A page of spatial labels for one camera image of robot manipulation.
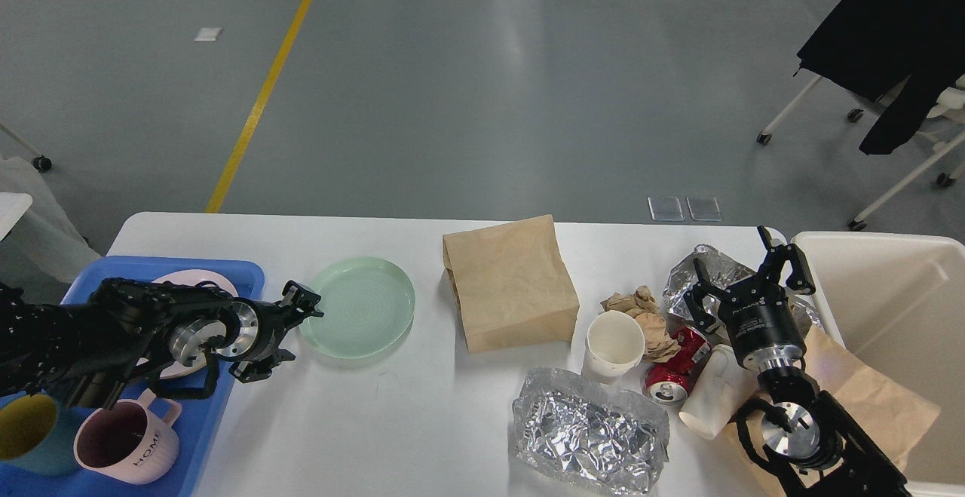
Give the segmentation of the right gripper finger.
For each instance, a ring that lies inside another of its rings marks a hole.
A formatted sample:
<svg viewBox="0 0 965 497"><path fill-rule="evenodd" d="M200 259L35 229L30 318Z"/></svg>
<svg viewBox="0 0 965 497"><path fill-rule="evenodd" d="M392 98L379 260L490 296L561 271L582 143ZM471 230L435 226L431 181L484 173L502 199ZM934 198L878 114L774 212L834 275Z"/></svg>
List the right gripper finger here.
<svg viewBox="0 0 965 497"><path fill-rule="evenodd" d="M811 295L816 292L807 257L796 244L774 243L765 226L757 233L766 254L758 270L750 278L753 299L786 299L789 292Z"/></svg>
<svg viewBox="0 0 965 497"><path fill-rule="evenodd" d="M690 287L689 291L686 291L683 299L685 299L685 304L693 318L694 326L700 332L706 333L706 335L710 335L710 333L730 335L726 325L727 322L721 322L717 316L710 314L706 307L704 307L704 301L710 297L717 299L719 302L724 302L727 299L734 301L733 289L737 285L733 283L727 287L717 287L709 279L706 264L704 264L702 260L694 257L691 259L691 262L695 269L697 281L693 284L693 287Z"/></svg>

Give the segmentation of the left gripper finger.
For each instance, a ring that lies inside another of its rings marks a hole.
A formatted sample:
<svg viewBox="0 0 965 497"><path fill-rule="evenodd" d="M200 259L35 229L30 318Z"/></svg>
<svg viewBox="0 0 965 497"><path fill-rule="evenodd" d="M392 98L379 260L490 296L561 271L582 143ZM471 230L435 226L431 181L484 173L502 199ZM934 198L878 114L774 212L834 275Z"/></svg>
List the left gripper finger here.
<svg viewBox="0 0 965 497"><path fill-rule="evenodd" d="M324 312L318 308L320 294L306 285L287 281L281 295L279 309L286 324L301 324L308 318L324 318Z"/></svg>
<svg viewBox="0 0 965 497"><path fill-rule="evenodd" d="M293 362L295 359L296 356L289 350L270 346L256 358L248 355L243 356L241 360L235 360L228 372L239 382L258 382L269 378L272 370L279 364Z"/></svg>

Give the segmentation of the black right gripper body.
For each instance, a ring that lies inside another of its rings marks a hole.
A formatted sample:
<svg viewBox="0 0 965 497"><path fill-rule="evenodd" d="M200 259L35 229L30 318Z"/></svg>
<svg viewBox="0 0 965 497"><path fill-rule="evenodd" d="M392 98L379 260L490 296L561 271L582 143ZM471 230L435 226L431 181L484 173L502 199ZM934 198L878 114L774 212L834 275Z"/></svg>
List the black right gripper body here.
<svg viewBox="0 0 965 497"><path fill-rule="evenodd" d="M792 317L786 290L727 296L721 301L721 322L735 359L745 370L791 367L804 359L805 339Z"/></svg>

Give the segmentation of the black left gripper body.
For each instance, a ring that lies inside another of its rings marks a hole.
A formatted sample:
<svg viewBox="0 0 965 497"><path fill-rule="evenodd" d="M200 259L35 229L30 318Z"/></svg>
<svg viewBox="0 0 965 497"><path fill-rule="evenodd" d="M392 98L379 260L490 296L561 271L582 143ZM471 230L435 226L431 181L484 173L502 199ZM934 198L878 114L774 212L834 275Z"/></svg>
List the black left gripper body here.
<svg viewBox="0 0 965 497"><path fill-rule="evenodd" d="M228 362L272 362L277 366L292 360L292 353L280 348L280 342L290 329L286 322L292 311L289 302L269 304L234 299L228 309L237 318L237 335L226 345Z"/></svg>

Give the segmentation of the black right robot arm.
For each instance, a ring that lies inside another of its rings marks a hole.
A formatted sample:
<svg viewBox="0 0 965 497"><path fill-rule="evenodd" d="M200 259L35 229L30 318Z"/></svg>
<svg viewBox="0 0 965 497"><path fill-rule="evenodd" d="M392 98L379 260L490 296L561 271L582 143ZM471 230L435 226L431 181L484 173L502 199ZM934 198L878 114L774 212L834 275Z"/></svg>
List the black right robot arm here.
<svg viewBox="0 0 965 497"><path fill-rule="evenodd" d="M683 296L700 331L726 330L738 366L767 394L737 409L742 449L787 496L908 495L906 477L806 373L805 338L789 300L789 292L816 291L805 253L757 230L766 254L755 273L717 287L694 259L696 283Z"/></svg>

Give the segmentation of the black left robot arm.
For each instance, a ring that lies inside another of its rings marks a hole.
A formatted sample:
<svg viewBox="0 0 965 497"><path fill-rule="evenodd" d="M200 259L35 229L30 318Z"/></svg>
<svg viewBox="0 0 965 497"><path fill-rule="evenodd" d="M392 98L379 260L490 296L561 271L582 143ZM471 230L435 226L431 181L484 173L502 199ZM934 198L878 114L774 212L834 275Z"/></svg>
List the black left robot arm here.
<svg viewBox="0 0 965 497"><path fill-rule="evenodd" d="M30 304L2 287L1 391L52 395L63 406L112 408L145 382L166 400L206 400L221 362L242 383L265 380L294 355L280 343L321 297L289 281L282 299L234 296L194 285L106 278L81 304Z"/></svg>

